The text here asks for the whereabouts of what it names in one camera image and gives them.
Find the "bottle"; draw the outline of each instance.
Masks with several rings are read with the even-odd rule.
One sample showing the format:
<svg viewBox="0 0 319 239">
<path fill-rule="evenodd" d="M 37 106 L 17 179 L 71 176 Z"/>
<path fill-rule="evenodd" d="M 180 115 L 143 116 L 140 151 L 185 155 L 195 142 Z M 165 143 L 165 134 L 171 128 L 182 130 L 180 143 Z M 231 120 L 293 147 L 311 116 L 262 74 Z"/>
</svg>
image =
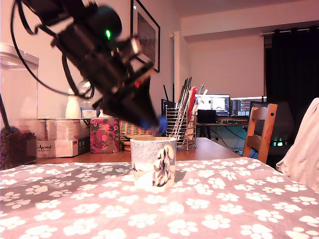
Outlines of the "bottle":
<svg viewBox="0 0 319 239">
<path fill-rule="evenodd" d="M 67 119 L 80 119 L 81 109 L 77 97 L 74 95 L 72 89 L 68 90 L 69 100 L 65 109 L 65 118 Z"/>
</svg>

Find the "table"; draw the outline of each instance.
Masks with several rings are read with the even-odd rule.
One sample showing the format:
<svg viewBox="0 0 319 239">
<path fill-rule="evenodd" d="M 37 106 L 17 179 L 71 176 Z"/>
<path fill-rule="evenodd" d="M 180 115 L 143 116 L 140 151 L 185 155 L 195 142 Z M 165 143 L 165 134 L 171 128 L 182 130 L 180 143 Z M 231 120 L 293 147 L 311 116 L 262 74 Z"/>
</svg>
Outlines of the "table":
<svg viewBox="0 0 319 239">
<path fill-rule="evenodd" d="M 318 239 L 319 194 L 251 158 L 179 161 L 176 184 L 138 190 L 131 164 L 1 172 L 4 239 Z"/>
<path fill-rule="evenodd" d="M 233 151 L 215 143 L 207 138 L 196 139 L 196 149 L 194 146 L 189 147 L 189 151 L 185 148 L 177 150 L 177 160 L 206 160 L 218 158 L 236 158 L 240 155 Z M 69 158 L 38 158 L 37 164 L 44 163 L 67 163 L 67 162 L 130 162 L 131 152 L 122 151 L 119 153 L 85 153 L 76 157 Z"/>
</svg>

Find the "computer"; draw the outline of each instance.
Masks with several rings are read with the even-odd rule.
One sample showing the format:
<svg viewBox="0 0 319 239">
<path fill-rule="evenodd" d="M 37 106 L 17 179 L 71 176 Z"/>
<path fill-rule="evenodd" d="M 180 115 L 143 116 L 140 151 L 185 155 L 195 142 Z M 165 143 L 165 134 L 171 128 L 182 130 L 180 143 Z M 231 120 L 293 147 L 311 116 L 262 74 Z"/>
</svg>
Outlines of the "computer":
<svg viewBox="0 0 319 239">
<path fill-rule="evenodd" d="M 230 95 L 195 95 L 198 97 L 198 102 L 202 99 L 202 103 L 198 106 L 199 110 L 214 110 L 217 116 L 230 115 Z"/>
<path fill-rule="evenodd" d="M 257 101 L 263 102 L 262 96 L 259 97 L 239 97 L 231 98 L 231 116 L 249 116 L 250 102 Z"/>
</svg>

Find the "pink gift box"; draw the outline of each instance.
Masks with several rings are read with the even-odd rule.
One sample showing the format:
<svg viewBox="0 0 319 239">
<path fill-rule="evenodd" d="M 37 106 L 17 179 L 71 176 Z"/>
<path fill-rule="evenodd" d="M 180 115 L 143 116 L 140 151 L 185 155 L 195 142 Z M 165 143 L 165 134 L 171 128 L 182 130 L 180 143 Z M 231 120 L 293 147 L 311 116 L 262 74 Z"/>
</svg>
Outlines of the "pink gift box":
<svg viewBox="0 0 319 239">
<path fill-rule="evenodd" d="M 119 120 L 114 117 L 92 118 L 90 126 L 91 153 L 118 153 L 120 151 Z"/>
</svg>

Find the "wooden chair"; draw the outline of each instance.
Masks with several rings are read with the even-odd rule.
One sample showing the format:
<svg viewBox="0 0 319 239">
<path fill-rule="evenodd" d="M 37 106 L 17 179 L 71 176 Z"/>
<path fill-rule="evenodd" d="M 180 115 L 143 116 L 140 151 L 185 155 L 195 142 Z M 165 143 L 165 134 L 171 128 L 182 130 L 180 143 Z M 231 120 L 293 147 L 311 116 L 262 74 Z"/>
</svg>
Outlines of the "wooden chair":
<svg viewBox="0 0 319 239">
<path fill-rule="evenodd" d="M 258 152 L 258 159 L 263 163 L 266 163 L 276 112 L 277 105 L 275 104 L 268 104 L 267 107 L 260 108 L 252 107 L 247 129 L 243 157 L 249 157 L 250 150 L 253 149 Z M 256 122 L 258 120 L 265 121 L 261 136 L 254 135 Z"/>
</svg>

